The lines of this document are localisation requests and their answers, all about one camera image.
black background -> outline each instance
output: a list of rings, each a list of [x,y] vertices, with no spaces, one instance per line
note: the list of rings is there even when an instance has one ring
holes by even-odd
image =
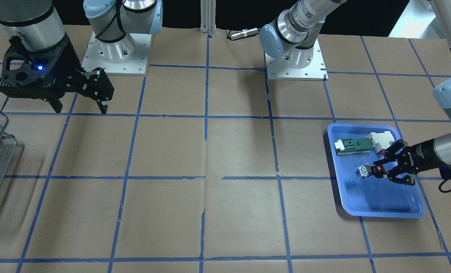
[[[216,25],[242,30],[262,27],[297,0],[217,0]],[[64,24],[88,25],[83,0],[53,0]],[[387,37],[409,0],[348,0],[326,19],[323,34]],[[200,0],[163,0],[163,26],[199,28]]]

metal connector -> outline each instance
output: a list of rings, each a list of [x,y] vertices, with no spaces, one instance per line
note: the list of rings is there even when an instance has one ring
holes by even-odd
[[[246,38],[246,37],[250,37],[250,36],[254,36],[257,33],[259,33],[259,29],[257,28],[253,28],[253,29],[244,29],[242,31],[233,33],[230,35],[230,40],[234,41],[234,40],[238,40],[238,39],[242,39],[242,38]]]

blue tray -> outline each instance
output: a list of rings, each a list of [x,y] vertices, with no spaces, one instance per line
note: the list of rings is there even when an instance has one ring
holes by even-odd
[[[399,132],[390,126],[332,123],[328,126],[328,139],[335,166],[340,200],[345,211],[353,216],[421,218],[424,202],[417,185],[401,185],[387,178],[358,178],[355,168],[380,159],[372,150],[364,154],[337,155],[334,143],[343,138],[366,138],[370,132],[390,131],[395,140]],[[386,169],[394,163],[385,164]]]

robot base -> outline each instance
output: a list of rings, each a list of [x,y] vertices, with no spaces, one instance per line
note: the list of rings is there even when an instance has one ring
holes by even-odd
[[[82,67],[87,70],[102,67],[108,75],[144,76],[148,67],[151,35],[139,33],[130,33],[130,35],[137,44],[137,51],[133,55],[133,58],[123,63],[110,63],[100,56],[97,50],[96,35],[92,33]]]
[[[323,81],[328,79],[323,55],[318,40],[314,45],[315,55],[311,63],[303,69],[288,67],[284,57],[273,58],[264,53],[267,67],[267,78],[271,80]]]

white mounting plate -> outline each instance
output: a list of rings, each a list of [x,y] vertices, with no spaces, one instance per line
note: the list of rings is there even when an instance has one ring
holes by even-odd
[[[318,40],[315,41],[314,55],[309,66],[303,69],[292,69],[287,66],[284,57],[273,58],[266,53],[267,78],[271,80],[323,81],[328,79],[325,62]]]
[[[135,52],[135,56],[127,62],[115,64],[105,61],[99,54],[96,35],[92,33],[82,62],[82,68],[86,71],[92,71],[96,67],[102,67],[107,75],[144,76],[148,67],[151,35],[140,33],[130,33],[130,35],[136,42],[137,52]]]

